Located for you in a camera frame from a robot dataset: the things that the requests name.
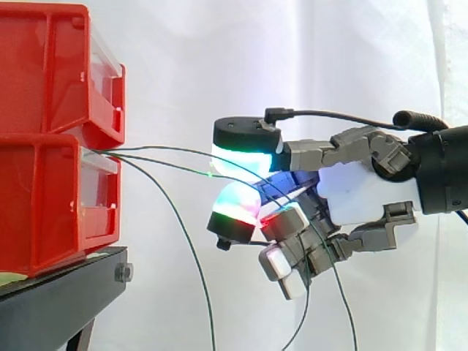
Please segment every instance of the black cylindrical cap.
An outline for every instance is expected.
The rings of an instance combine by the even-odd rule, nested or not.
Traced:
[[[227,117],[214,122],[213,144],[231,151],[273,154],[281,139],[281,130],[263,129],[260,117]]]
[[[420,157],[416,171],[424,214],[468,208],[468,126],[411,137]]]
[[[218,246],[227,251],[230,245],[227,246],[226,242],[248,244],[254,235],[255,226],[218,212],[211,212],[207,229],[221,239]]]

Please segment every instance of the white backdrop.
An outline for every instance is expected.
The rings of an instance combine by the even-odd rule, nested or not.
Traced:
[[[466,123],[463,1],[88,0],[127,66],[127,145],[209,151],[213,122],[267,106],[338,110],[390,121],[400,109]],[[297,118],[285,139],[328,139],[351,124]],[[208,170],[208,160],[151,155]],[[222,181],[146,166],[173,196],[213,299],[220,351],[280,350],[302,314],[257,263],[258,248],[215,249],[205,229]],[[97,319],[92,351],[210,350],[195,264],[168,204],[124,170],[122,239],[128,290]],[[394,252],[339,264],[360,350],[465,350],[467,231],[454,216],[419,218]],[[333,274],[314,280],[291,350],[352,350]]]

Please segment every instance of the green led light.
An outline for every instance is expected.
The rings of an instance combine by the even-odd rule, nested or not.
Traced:
[[[213,144],[212,154],[214,156],[228,159],[231,162],[240,165],[247,170],[252,171],[254,174],[259,175],[262,178],[268,177],[270,173],[272,156],[270,154],[261,153],[248,153],[240,151],[231,151],[220,148]],[[260,179],[229,162],[222,161],[220,159],[213,158],[211,160],[212,165],[216,170],[223,176],[234,177],[242,181],[257,182]]]
[[[234,182],[221,191],[214,203],[213,212],[256,225],[261,205],[262,200],[257,190]]]

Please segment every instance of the screw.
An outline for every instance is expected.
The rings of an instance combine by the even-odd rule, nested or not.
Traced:
[[[116,282],[128,283],[133,279],[133,264],[119,263],[116,266]]]

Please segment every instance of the red plastic bin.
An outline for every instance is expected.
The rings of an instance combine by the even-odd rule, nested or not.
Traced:
[[[36,276],[118,240],[120,163],[71,135],[0,134],[0,271]]]
[[[73,4],[0,2],[0,132],[124,142],[125,69]]]

